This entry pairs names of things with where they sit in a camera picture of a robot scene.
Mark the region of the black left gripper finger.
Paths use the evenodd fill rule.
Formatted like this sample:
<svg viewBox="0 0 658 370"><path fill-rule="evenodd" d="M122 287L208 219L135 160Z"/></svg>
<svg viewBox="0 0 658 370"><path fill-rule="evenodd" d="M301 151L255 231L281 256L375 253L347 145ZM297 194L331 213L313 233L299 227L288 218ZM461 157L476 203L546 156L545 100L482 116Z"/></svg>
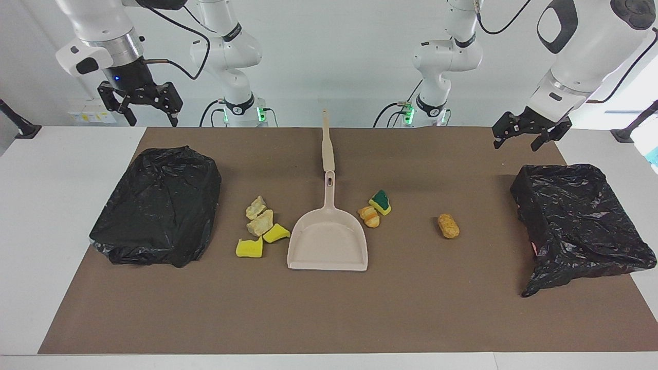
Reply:
<svg viewBox="0 0 658 370"><path fill-rule="evenodd" d="M536 152L545 143L561 140L572 126L571 119L569 117L564 117L564 119L552 128L540 128L538 136L531 143L531 149L533 152Z"/></svg>
<svg viewBox="0 0 658 370"><path fill-rule="evenodd" d="M511 112L503 114L492 126L494 148L498 150L506 140L519 136L519 129L519 117Z"/></svg>

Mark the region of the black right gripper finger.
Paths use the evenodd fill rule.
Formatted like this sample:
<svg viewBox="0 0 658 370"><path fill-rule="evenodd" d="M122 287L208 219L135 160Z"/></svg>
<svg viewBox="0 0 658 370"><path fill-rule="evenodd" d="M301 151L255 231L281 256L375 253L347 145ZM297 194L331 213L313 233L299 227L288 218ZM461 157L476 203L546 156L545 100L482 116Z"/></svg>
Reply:
<svg viewBox="0 0 658 370"><path fill-rule="evenodd" d="M121 91L117 92L110 82L101 82L97 87L97 92L108 112L121 114L130 126L136 126L138 120L130 108L130 95L120 94Z"/></svg>
<svg viewBox="0 0 658 370"><path fill-rule="evenodd" d="M167 114L172 127L178 126L178 115L182 110L183 104L183 100L179 96L174 84L167 82L156 86L154 107Z"/></svg>

